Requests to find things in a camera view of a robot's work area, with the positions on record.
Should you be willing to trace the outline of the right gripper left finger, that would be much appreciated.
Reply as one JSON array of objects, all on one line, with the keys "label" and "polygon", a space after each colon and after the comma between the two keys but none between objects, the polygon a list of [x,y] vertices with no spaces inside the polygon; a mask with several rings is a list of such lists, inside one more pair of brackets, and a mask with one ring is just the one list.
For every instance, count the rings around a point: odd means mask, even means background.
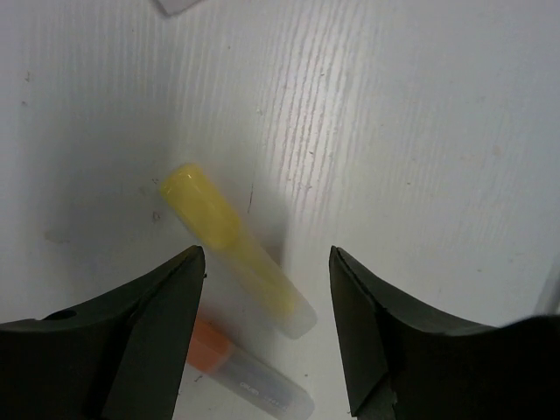
[{"label": "right gripper left finger", "polygon": [[192,246],[86,302],[2,324],[2,418],[172,418],[205,270]]}]

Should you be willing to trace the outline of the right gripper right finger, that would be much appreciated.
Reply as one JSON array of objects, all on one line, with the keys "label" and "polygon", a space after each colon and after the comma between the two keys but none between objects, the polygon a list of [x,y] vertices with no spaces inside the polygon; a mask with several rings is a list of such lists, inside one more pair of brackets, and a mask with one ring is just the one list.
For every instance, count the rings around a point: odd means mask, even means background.
[{"label": "right gripper right finger", "polygon": [[329,274],[352,417],[558,418],[558,316],[478,324],[399,290],[339,247]]}]

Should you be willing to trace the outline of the orange highlighter white cap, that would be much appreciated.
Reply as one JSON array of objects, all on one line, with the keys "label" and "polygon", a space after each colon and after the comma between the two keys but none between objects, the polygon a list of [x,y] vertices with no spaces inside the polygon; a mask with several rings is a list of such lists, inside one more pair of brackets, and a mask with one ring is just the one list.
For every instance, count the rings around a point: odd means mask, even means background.
[{"label": "orange highlighter white cap", "polygon": [[275,419],[305,420],[315,409],[307,391],[199,318],[186,362]]}]

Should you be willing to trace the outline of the yellow highlighter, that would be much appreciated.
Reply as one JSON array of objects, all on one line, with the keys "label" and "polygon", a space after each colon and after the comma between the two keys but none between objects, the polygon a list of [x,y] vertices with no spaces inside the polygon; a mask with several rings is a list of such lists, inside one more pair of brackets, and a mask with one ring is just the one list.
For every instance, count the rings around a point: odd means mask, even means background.
[{"label": "yellow highlighter", "polygon": [[235,273],[240,286],[287,337],[296,340],[316,325],[311,304],[198,165],[183,164],[172,171],[160,192],[181,222]]}]

